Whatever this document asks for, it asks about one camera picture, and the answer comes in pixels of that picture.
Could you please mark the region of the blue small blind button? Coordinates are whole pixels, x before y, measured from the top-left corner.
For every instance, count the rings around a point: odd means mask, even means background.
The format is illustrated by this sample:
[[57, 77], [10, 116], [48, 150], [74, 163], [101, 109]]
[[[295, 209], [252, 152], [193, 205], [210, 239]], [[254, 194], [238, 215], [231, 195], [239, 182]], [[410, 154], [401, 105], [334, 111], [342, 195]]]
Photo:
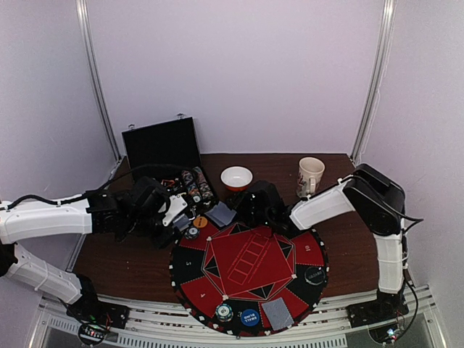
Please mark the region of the blue small blind button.
[[253, 309], [246, 309], [240, 314], [240, 321], [246, 327], [254, 327], [260, 322], [260, 314]]

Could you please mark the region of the stack of poker chips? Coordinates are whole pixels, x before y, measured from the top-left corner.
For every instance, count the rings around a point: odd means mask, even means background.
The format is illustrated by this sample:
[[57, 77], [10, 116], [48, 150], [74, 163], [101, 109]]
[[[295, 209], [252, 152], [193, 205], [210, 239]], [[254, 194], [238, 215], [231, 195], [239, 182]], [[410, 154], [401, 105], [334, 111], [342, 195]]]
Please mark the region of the stack of poker chips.
[[219, 304], [215, 309], [215, 316], [222, 323], [231, 321], [233, 318], [232, 307], [226, 303]]

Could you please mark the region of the blue backed card deck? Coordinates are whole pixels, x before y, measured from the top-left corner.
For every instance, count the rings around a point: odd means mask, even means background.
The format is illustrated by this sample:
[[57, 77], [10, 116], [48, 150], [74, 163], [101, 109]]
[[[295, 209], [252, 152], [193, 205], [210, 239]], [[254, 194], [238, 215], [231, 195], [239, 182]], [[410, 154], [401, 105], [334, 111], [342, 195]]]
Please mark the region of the blue backed card deck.
[[179, 231], [184, 231], [191, 225], [191, 220], [186, 214], [179, 215], [173, 221], [173, 227]]

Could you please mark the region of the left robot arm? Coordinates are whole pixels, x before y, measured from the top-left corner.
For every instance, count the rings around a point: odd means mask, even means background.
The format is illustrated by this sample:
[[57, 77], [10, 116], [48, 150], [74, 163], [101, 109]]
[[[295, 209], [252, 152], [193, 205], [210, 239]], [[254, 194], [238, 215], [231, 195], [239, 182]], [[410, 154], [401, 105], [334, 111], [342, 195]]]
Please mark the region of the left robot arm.
[[167, 228], [188, 204], [153, 178], [139, 179], [129, 191], [104, 188], [80, 196], [48, 200], [27, 195], [1, 204], [1, 275], [61, 299], [89, 322], [104, 316], [91, 280], [68, 273], [20, 245], [23, 239], [62, 234], [112, 233], [117, 241], [140, 230]]

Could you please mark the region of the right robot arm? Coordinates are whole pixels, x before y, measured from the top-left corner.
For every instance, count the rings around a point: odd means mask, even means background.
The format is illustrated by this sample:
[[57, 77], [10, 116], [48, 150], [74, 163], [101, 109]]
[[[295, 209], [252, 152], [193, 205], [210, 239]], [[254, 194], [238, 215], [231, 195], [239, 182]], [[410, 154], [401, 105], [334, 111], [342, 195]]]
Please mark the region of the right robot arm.
[[226, 200], [249, 227], [268, 225], [286, 238], [347, 212], [356, 212], [374, 235], [378, 255], [378, 292], [372, 304], [376, 319], [386, 320], [399, 309], [405, 269], [405, 192], [366, 163], [327, 189], [286, 205], [274, 184], [258, 181]]

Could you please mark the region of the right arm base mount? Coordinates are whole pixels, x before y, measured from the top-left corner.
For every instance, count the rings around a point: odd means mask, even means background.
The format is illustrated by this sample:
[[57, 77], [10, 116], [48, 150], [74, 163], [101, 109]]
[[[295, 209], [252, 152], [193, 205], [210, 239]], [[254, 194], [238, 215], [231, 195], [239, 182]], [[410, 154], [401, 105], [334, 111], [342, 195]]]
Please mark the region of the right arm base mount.
[[405, 315], [409, 313], [406, 304], [394, 306], [391, 303], [373, 300], [347, 307], [352, 328], [368, 326], [369, 337], [378, 344], [393, 344], [405, 328]]

